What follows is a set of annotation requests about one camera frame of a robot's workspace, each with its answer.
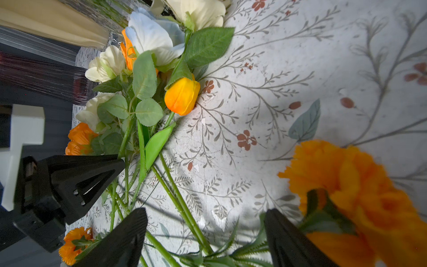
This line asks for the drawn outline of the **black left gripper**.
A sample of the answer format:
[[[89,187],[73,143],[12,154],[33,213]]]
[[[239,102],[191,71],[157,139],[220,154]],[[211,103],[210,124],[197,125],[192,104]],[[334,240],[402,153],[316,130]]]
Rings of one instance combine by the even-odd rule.
[[[13,226],[49,253],[63,244],[67,225],[84,217],[124,170],[117,155],[55,155],[21,160],[14,197]],[[147,230],[145,208],[131,212],[76,267],[136,267]]]

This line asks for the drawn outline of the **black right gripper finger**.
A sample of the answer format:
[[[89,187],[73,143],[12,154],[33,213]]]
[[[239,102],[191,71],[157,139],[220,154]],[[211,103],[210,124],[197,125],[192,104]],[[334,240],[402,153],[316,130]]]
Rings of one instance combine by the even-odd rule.
[[[277,209],[266,212],[264,227],[273,266],[337,266]]]

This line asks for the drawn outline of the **orange yellow rose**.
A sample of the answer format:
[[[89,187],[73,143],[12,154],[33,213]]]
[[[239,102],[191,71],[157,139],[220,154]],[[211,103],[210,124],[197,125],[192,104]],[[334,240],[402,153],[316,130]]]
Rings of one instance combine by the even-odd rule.
[[[126,35],[126,30],[123,29],[121,33],[123,35],[124,41],[120,44],[120,48],[121,48],[123,57],[126,60],[127,69],[132,71],[134,63],[137,59],[137,53],[135,51],[135,48],[131,40]]]

